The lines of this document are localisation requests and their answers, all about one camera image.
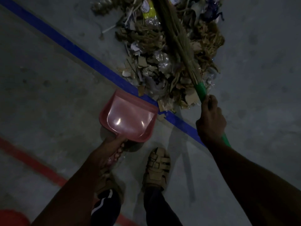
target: tan strapped sandal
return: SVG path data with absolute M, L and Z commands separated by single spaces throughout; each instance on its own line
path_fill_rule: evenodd
M 121 204 L 123 204 L 123 192 L 121 188 L 116 183 L 113 174 L 110 172 L 108 168 L 103 168 L 99 172 L 99 177 L 97 179 L 97 184 L 95 188 L 95 193 L 97 196 L 103 191 L 114 189 L 119 195 Z
M 169 171 L 169 153 L 161 147 L 153 149 L 149 155 L 143 177 L 143 188 L 145 189 L 147 186 L 160 186 L 161 191 L 165 190 Z

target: pants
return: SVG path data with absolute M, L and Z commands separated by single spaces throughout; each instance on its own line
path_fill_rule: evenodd
M 113 226 L 119 216 L 121 204 L 115 190 L 106 190 L 99 194 L 98 201 L 91 214 L 91 226 Z M 157 187 L 148 187 L 144 193 L 144 208 L 148 226 L 182 226 L 179 218 L 165 201 Z

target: concrete floor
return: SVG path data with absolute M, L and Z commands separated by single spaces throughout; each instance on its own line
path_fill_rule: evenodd
M 113 37 L 100 41 L 119 11 L 102 18 L 91 0 L 16 0 L 112 70 L 125 51 Z M 225 0 L 226 38 L 212 93 L 228 121 L 238 152 L 301 189 L 300 0 Z M 0 135 L 69 178 L 106 135 L 98 114 L 116 86 L 0 5 Z M 178 113 L 194 125 L 200 107 Z M 114 169 L 125 188 L 122 214 L 145 225 L 140 193 L 149 151 L 163 146 L 172 158 L 165 198 L 184 225 L 250 225 L 206 148 L 168 122 Z M 0 152 L 0 208 L 33 220 L 59 189 Z

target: person's left hand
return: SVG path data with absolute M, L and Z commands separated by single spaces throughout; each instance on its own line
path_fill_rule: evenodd
M 117 161 L 123 152 L 124 142 L 126 141 L 125 136 L 107 137 L 102 144 L 90 154 L 89 160 L 100 168 L 109 166 L 112 164 L 112 162 L 108 162 L 109 157 L 116 152 L 114 161 Z

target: blue line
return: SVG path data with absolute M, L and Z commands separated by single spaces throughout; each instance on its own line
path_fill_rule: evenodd
M 138 97 L 138 90 L 136 87 L 131 85 L 129 82 L 127 82 L 125 79 L 123 79 L 121 76 L 119 76 L 109 68 L 107 68 L 105 65 L 103 65 L 100 61 L 89 55 L 87 52 L 80 49 L 77 45 L 75 45 L 66 37 L 58 33 L 51 26 L 49 26 L 48 24 L 31 14 L 27 10 L 25 10 L 21 6 L 19 6 L 17 3 L 15 3 L 12 0 L 0 0 L 0 4 L 6 7 L 11 12 L 13 12 L 14 14 L 16 14 L 24 21 L 26 21 L 27 23 L 29 23 L 31 26 L 35 27 L 37 30 L 48 36 L 49 38 L 51 38 L 58 45 L 62 46 L 64 49 L 76 56 L 88 66 L 92 67 L 94 70 L 96 70 L 104 77 L 112 81 L 118 87 Z M 144 95 L 140 98 L 158 107 L 158 103 L 152 98 L 150 98 L 148 95 Z M 181 131 L 198 141 L 200 144 L 204 145 L 200 140 L 196 129 L 194 129 L 192 126 L 187 124 L 185 121 L 181 120 L 179 117 L 177 117 L 170 111 L 166 112 L 165 114 L 167 121 L 169 121 L 178 129 L 180 129 Z

